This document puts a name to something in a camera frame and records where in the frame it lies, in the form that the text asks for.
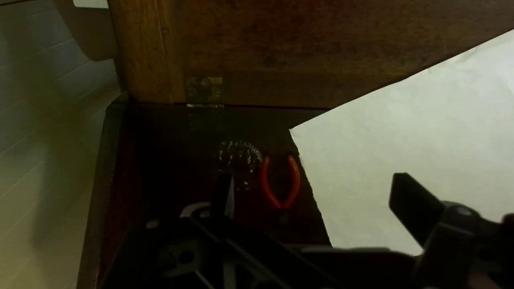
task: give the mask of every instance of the red pliers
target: red pliers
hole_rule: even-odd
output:
[[[281,201],[281,199],[277,199],[277,196],[271,190],[271,185],[268,180],[269,162],[271,162],[271,159],[268,156],[265,156],[261,161],[261,165],[260,165],[258,181],[260,181],[261,194],[265,196],[265,199],[268,201],[268,204],[274,210],[277,210],[277,212],[290,210],[290,207],[293,206],[295,199],[300,194],[300,186],[301,186],[298,164],[295,162],[293,156],[290,156],[290,154],[287,156],[290,185],[289,185],[287,194]]]

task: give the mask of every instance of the wooden edge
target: wooden edge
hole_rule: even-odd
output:
[[[83,55],[93,61],[117,55],[109,11],[75,8],[72,0],[52,2]]]
[[[109,0],[109,6],[122,79],[126,80],[130,96],[149,103],[181,101],[181,67],[173,56],[178,43],[171,18],[167,18],[165,26],[160,24],[157,0]]]
[[[101,244],[104,234],[104,218],[107,215],[109,196],[112,186],[112,177],[115,169],[118,135],[122,119],[126,108],[126,96],[114,100],[104,117],[97,161],[94,172],[93,194],[89,201],[89,212],[85,230],[85,241],[81,251],[81,260],[78,268],[77,289],[96,289],[99,265],[101,265]]]

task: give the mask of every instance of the wood grain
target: wood grain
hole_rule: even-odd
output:
[[[118,64],[126,90],[136,100],[171,103],[178,90],[171,88],[167,48],[162,37],[157,0],[110,0],[110,15],[118,47]]]
[[[110,2],[118,40],[144,42],[125,51],[144,101],[181,103],[168,85],[223,77],[226,104],[332,108],[514,27],[510,0],[152,0],[160,26],[141,0]]]

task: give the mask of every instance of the wooden panel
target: wooden panel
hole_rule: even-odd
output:
[[[255,167],[247,165],[248,154],[237,154],[237,145],[226,146],[244,141],[255,146],[258,154],[269,156],[271,186],[277,193],[285,191],[285,157],[298,154],[289,128],[321,112],[187,109],[118,98],[104,120],[77,287],[101,287],[128,231],[149,218],[175,220],[187,204],[212,201],[220,169],[236,175],[236,223],[282,242],[327,244],[303,169],[298,199],[287,214],[287,223],[279,223],[260,193]]]
[[[179,32],[165,42],[181,58],[173,84],[223,77],[228,104],[330,108],[514,27],[510,0],[155,2]]]
[[[160,23],[157,0],[110,0],[122,79],[131,96],[152,103],[183,100],[179,67],[168,66],[170,48],[163,43],[167,24]]]
[[[81,51],[93,61],[115,56],[110,15],[105,10],[75,8],[72,0],[52,0]]]

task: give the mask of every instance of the sheet of paper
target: sheet of paper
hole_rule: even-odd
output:
[[[514,212],[514,32],[292,128],[330,242],[420,247],[387,207],[407,172],[485,218]]]

